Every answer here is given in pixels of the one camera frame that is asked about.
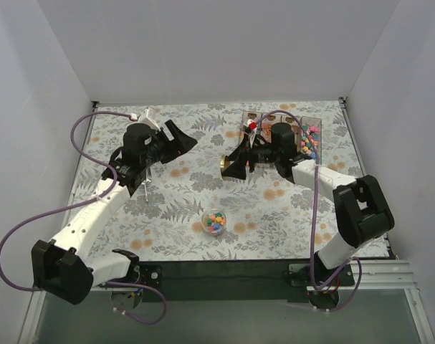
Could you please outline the clear glass jar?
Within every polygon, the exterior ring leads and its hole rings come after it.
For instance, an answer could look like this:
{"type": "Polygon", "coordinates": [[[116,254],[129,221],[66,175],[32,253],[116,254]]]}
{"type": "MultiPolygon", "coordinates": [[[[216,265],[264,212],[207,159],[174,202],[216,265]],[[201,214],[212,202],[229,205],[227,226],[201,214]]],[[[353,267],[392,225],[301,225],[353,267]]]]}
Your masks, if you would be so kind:
{"type": "Polygon", "coordinates": [[[203,231],[211,237],[221,236],[226,231],[226,214],[221,209],[207,209],[201,216],[203,231]]]}

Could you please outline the silver metal scoop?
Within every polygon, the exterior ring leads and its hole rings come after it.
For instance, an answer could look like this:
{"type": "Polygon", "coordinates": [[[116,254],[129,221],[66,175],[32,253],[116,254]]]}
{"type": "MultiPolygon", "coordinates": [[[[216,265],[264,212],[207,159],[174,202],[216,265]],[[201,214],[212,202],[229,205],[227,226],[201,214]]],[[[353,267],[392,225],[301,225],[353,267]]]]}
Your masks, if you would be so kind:
{"type": "Polygon", "coordinates": [[[145,197],[145,202],[146,203],[148,203],[148,185],[151,182],[151,177],[152,177],[151,170],[150,170],[150,168],[147,168],[146,172],[145,172],[145,178],[144,178],[144,180],[142,182],[143,190],[144,190],[144,197],[145,197]]]}

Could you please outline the clear divided candy box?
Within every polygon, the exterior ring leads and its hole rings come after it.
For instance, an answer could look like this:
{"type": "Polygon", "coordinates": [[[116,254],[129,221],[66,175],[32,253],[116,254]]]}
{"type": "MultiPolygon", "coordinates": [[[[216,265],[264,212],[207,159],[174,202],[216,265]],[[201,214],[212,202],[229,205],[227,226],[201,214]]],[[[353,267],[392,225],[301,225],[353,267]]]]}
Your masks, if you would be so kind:
{"type": "Polygon", "coordinates": [[[293,159],[304,156],[321,161],[322,121],[318,118],[292,117],[286,113],[276,112],[270,115],[258,112],[244,112],[240,126],[239,143],[245,134],[243,125],[248,119],[257,122],[258,131],[253,145],[272,145],[279,152],[279,159],[287,156],[293,159]]]}

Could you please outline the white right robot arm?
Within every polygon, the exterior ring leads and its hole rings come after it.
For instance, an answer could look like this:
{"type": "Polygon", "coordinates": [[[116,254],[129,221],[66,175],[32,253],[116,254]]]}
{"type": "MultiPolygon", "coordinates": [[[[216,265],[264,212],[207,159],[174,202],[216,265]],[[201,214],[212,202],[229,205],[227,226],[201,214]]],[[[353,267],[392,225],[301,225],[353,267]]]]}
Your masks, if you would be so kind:
{"type": "Polygon", "coordinates": [[[257,165],[268,163],[287,181],[311,189],[315,206],[319,196],[334,204],[338,232],[322,249],[312,252],[309,266],[301,270],[317,287],[330,284],[361,247],[394,227],[375,177],[356,178],[316,164],[297,150],[295,133],[287,123],[274,124],[269,140],[257,134],[254,122],[243,133],[240,144],[221,159],[222,177],[244,180],[257,165]]]}

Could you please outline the round wooden jar lid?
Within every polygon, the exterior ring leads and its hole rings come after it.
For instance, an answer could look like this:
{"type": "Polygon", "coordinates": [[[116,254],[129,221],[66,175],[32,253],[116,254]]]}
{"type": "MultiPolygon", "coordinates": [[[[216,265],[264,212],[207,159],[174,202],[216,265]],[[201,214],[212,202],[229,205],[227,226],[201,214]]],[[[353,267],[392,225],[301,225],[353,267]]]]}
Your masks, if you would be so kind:
{"type": "Polygon", "coordinates": [[[220,174],[222,178],[234,178],[234,162],[228,156],[221,157],[220,174]]]}

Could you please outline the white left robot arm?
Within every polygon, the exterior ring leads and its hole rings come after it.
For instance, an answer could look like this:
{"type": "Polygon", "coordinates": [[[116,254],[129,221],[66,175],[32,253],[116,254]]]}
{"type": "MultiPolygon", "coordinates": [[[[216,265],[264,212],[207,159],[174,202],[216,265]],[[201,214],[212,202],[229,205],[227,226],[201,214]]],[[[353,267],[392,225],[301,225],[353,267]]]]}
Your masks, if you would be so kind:
{"type": "Polygon", "coordinates": [[[95,286],[114,280],[131,287],[139,281],[136,254],[114,249],[91,260],[89,253],[108,221],[146,180],[150,167],[169,163],[197,145],[197,140],[172,120],[166,121],[166,127],[169,134],[154,124],[127,127],[123,144],[113,152],[97,183],[94,198],[48,242],[39,240],[32,247],[36,287],[77,305],[95,286]]]}

